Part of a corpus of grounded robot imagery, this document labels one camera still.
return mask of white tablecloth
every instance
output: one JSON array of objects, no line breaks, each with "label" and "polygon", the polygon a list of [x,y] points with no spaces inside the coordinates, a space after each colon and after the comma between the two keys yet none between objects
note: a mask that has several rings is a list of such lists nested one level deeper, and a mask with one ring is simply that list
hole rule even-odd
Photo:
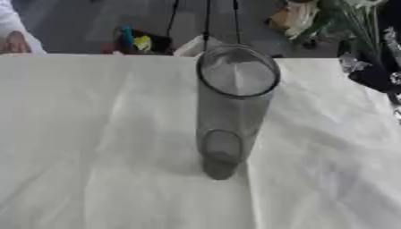
[{"label": "white tablecloth", "polygon": [[247,166],[210,180],[192,58],[0,57],[0,228],[401,225],[401,131],[337,60],[279,60]]}]

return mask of tripod leg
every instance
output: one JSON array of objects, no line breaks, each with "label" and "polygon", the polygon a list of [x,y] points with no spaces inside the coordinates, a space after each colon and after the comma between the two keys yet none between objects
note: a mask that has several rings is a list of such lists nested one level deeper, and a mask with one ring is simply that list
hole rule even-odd
[{"label": "tripod leg", "polygon": [[234,17],[235,17],[236,42],[238,44],[241,44],[240,25],[238,19],[238,9],[239,9],[238,0],[233,0],[233,7],[234,7]]},{"label": "tripod leg", "polygon": [[208,49],[208,41],[210,37],[210,11],[211,11],[211,0],[208,0],[206,5],[206,20],[205,20],[205,31],[203,32],[203,51]]},{"label": "tripod leg", "polygon": [[173,28],[175,15],[177,14],[178,5],[180,4],[180,0],[175,0],[173,4],[173,13],[171,14],[170,22],[168,23],[166,35],[170,37],[171,29]]}]

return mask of hand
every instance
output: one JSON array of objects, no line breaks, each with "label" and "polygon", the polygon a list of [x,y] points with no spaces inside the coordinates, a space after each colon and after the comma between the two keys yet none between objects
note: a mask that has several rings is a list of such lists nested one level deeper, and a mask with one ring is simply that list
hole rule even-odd
[{"label": "hand", "polygon": [[25,37],[19,31],[11,32],[6,39],[6,43],[8,53],[30,53],[32,51],[30,49],[30,45],[28,45],[27,41],[25,40]]}]

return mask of clear glass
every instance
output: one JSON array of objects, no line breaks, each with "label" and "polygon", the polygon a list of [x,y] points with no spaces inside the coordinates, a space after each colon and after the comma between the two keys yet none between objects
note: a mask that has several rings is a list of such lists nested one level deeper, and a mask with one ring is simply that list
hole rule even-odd
[{"label": "clear glass", "polygon": [[249,47],[224,45],[197,63],[197,144],[203,170],[225,180],[246,160],[280,73],[275,61]]}]

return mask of gray floor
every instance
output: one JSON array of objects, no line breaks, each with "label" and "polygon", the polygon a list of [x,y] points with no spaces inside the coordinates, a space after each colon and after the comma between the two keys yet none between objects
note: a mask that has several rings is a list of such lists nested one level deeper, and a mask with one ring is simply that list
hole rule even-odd
[{"label": "gray floor", "polygon": [[[13,0],[27,28],[50,53],[99,53],[117,25],[166,33],[174,0]],[[212,0],[211,34],[235,42],[232,0]],[[174,46],[203,31],[206,0],[181,0],[172,30]],[[294,50],[287,39],[263,21],[279,7],[277,0],[240,0],[243,43],[262,53],[285,57],[331,57],[333,46]]]}]

